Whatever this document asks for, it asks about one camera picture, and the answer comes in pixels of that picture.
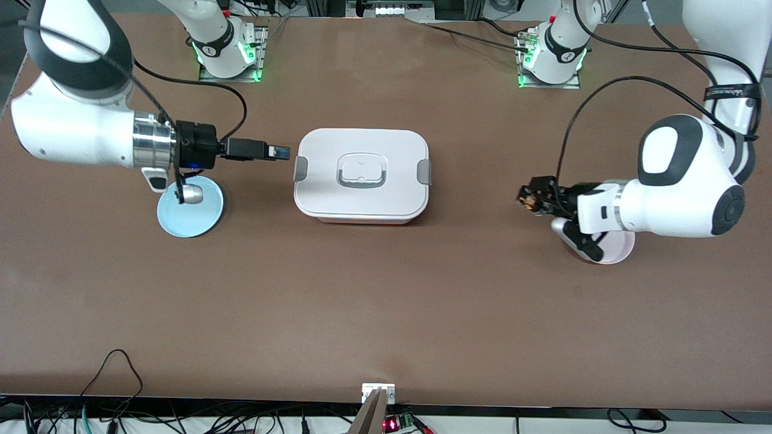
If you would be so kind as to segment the pink round plate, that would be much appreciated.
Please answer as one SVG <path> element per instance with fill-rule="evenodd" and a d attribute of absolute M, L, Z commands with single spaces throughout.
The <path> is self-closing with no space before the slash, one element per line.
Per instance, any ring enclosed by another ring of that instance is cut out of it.
<path fill-rule="evenodd" d="M 629 257 L 635 245 L 635 233 L 629 233 L 629 231 L 609 231 L 592 236 L 599 241 L 599 245 L 604 251 L 604 258 L 601 263 L 596 263 L 600 265 L 620 263 Z"/>

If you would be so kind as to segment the light blue round plate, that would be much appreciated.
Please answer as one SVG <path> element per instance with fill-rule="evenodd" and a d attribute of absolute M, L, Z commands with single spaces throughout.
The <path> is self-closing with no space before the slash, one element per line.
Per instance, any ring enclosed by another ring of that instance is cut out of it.
<path fill-rule="evenodd" d="M 160 227 L 177 238 L 195 238 L 215 228 L 226 208 L 226 199 L 220 185 L 204 176 L 186 181 L 185 188 L 198 187 L 201 201 L 180 204 L 176 189 L 167 189 L 159 198 L 156 215 Z"/>

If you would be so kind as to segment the white lunch box grey clips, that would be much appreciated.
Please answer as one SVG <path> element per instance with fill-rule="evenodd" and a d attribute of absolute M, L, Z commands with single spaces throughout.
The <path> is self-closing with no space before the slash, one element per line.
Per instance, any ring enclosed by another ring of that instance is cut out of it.
<path fill-rule="evenodd" d="M 413 131 L 319 128 L 298 148 L 293 199 L 330 223 L 405 224 L 425 211 L 432 162 Z"/>

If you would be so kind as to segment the white power strip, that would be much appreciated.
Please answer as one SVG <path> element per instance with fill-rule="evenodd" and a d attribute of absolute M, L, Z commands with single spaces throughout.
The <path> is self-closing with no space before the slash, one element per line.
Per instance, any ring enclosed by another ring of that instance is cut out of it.
<path fill-rule="evenodd" d="M 369 2 L 367 10 L 375 17 L 416 17 L 417 19 L 435 19 L 435 3 L 432 0 L 389 0 Z"/>

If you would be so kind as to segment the grey metal bar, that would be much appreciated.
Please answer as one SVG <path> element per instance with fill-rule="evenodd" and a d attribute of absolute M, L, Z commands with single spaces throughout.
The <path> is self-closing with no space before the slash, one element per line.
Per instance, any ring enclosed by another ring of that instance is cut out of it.
<path fill-rule="evenodd" d="M 388 388 L 383 386 L 370 390 L 346 434 L 384 434 L 389 396 Z"/>

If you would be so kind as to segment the circuit board with red display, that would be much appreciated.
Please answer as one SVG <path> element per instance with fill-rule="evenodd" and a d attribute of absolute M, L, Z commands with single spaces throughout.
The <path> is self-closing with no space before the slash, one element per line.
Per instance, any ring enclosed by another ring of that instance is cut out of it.
<path fill-rule="evenodd" d="M 402 412 L 394 415 L 387 415 L 383 422 L 384 434 L 398 434 L 402 432 L 410 434 L 411 432 L 420 432 L 419 427 L 416 426 L 413 413 Z"/>

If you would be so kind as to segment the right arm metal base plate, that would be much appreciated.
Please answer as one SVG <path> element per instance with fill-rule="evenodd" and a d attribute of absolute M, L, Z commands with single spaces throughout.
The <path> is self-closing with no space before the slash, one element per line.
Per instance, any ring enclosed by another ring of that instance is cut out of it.
<path fill-rule="evenodd" d="M 204 57 L 196 48 L 200 64 L 201 82 L 251 83 L 262 79 L 263 63 L 268 43 L 268 27 L 257 27 L 253 23 L 239 25 L 239 35 L 220 57 Z"/>

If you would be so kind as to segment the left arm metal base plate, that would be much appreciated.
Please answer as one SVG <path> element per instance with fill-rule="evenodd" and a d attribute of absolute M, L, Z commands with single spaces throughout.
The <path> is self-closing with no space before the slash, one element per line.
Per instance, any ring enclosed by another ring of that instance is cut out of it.
<path fill-rule="evenodd" d="M 555 54 L 541 44 L 543 32 L 539 27 L 518 32 L 513 41 L 516 53 L 517 84 L 519 88 L 555 88 L 578 90 L 581 88 L 579 71 L 587 54 L 587 47 L 568 50 L 557 48 Z"/>

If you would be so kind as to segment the small white bracket plate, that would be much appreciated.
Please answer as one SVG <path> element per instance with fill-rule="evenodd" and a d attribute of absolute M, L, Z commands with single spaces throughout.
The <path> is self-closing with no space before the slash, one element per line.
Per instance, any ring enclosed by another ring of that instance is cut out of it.
<path fill-rule="evenodd" d="M 380 389 L 388 392 L 389 406 L 396 404 L 396 387 L 391 383 L 363 383 L 361 387 L 361 403 L 364 404 L 370 393 L 377 392 Z"/>

